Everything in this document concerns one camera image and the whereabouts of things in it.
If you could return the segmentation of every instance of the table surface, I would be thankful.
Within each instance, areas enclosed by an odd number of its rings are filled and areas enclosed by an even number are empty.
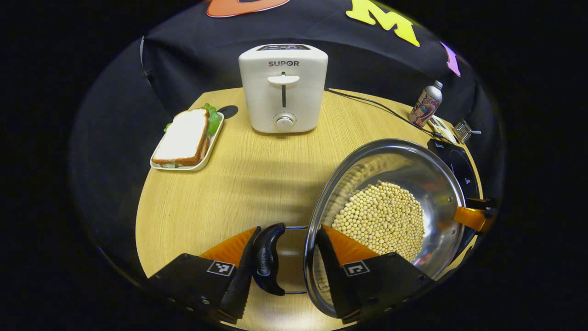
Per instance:
[[[378,101],[406,118],[411,110],[411,106],[391,100],[344,92]],[[206,102],[216,108],[236,105],[239,112],[223,123],[203,169],[150,170],[136,218],[137,251],[148,277],[181,253],[199,255],[255,226],[264,228],[278,222],[308,225],[332,172],[361,145],[399,138],[426,147],[431,139],[383,108],[329,92],[323,95],[318,126],[295,134],[255,131],[249,123],[242,88],[204,93],[193,106],[201,107]],[[432,130],[429,124],[425,128]],[[459,146],[466,150],[480,183],[469,150],[464,144]],[[292,230],[278,241],[278,284],[286,291],[305,290],[305,238],[306,231]],[[300,331],[332,330],[343,324],[321,313],[306,294],[274,296],[252,281],[245,314],[236,327]]]

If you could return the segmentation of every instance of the metal bowl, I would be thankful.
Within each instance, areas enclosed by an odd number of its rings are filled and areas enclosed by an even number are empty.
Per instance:
[[[453,260],[463,225],[453,220],[457,206],[465,206],[459,184],[447,165],[421,145],[406,140],[372,141],[352,152],[337,167],[313,211],[305,245],[304,277],[314,304],[336,317],[316,234],[330,226],[356,190],[377,181],[394,183],[411,192],[423,209],[425,238],[411,263],[436,280]]]

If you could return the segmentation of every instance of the power cord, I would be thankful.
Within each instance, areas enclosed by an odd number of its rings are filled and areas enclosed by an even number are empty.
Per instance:
[[[404,117],[402,117],[402,116],[398,115],[398,114],[397,114],[397,113],[395,113],[393,110],[391,110],[390,108],[386,107],[385,105],[383,105],[383,104],[381,104],[381,103],[379,103],[379,102],[377,102],[377,101],[374,101],[374,100],[371,100],[371,99],[367,99],[367,98],[357,97],[357,96],[355,96],[355,95],[351,95],[351,94],[347,94],[347,93],[343,93],[343,92],[339,92],[339,91],[333,91],[333,90],[331,90],[331,89],[330,89],[330,88],[328,88],[328,87],[325,87],[325,91],[327,91],[327,92],[331,92],[331,93],[334,93],[334,94],[339,94],[339,95],[342,95],[342,96],[344,96],[344,97],[353,98],[353,99],[357,99],[357,100],[364,100],[364,101],[367,101],[367,102],[371,102],[372,104],[376,104],[376,105],[378,105],[378,106],[380,106],[380,107],[384,108],[384,109],[385,109],[385,110],[387,110],[389,113],[391,113],[392,115],[396,116],[397,118],[400,118],[400,119],[401,119],[401,120],[403,120],[404,122],[407,122],[408,124],[410,124],[410,125],[414,126],[415,128],[419,129],[420,131],[426,132],[426,133],[428,133],[428,134],[432,135],[432,136],[433,136],[433,137],[435,137],[435,138],[438,138],[438,139],[444,139],[444,140],[446,140],[447,142],[449,142],[451,145],[454,145],[454,143],[453,143],[451,140],[449,140],[449,139],[445,138],[443,135],[441,135],[441,133],[439,133],[439,132],[434,132],[434,131],[429,131],[429,130],[425,130],[425,129],[423,129],[422,127],[420,127],[420,126],[416,125],[415,123],[412,123],[411,121],[409,121],[409,120],[405,119]]]

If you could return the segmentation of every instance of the white toaster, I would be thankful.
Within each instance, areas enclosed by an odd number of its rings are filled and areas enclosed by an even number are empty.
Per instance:
[[[329,57],[302,44],[254,47],[239,56],[251,125],[264,133],[313,129],[319,122]]]

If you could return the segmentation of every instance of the toaster lever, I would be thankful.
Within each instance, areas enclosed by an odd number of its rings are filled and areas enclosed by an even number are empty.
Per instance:
[[[292,83],[297,82],[299,79],[300,79],[300,77],[298,77],[298,76],[286,76],[286,75],[268,77],[268,81],[270,83],[276,84],[276,85],[292,84]]]

